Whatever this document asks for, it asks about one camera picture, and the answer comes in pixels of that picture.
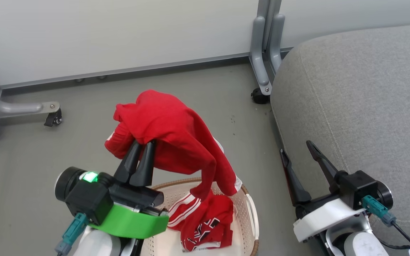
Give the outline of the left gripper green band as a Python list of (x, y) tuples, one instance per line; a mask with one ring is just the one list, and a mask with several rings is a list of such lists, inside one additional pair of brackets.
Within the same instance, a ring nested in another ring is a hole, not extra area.
[(155, 140), (145, 146), (132, 142), (114, 174), (117, 181), (109, 188), (112, 207), (98, 221), (89, 210), (88, 225), (113, 236), (134, 239), (166, 231), (167, 210), (158, 208), (164, 203), (164, 193), (146, 187), (152, 185), (155, 148)]

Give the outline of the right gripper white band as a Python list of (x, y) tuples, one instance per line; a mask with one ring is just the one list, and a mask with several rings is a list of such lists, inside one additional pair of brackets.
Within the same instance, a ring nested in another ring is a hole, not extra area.
[[(319, 164), (324, 173), (329, 184), (329, 191), (331, 193), (342, 195), (340, 178), (348, 175), (348, 172), (345, 170), (338, 170), (312, 141), (307, 140), (306, 146), (309, 149), (312, 158)], [(307, 206), (307, 204), (313, 202), (311, 201), (312, 197), (301, 185), (301, 182), (293, 170), (292, 162), (283, 149), (280, 149), (280, 158), (286, 175), (292, 205), (295, 208), (299, 207), (300, 209), (309, 212), (304, 217), (299, 217), (293, 224), (294, 234), (298, 242), (303, 242), (304, 240), (337, 226), (364, 211), (363, 208), (358, 210), (352, 209), (340, 198), (333, 199), (318, 207), (316, 210), (312, 210), (312, 206)]]

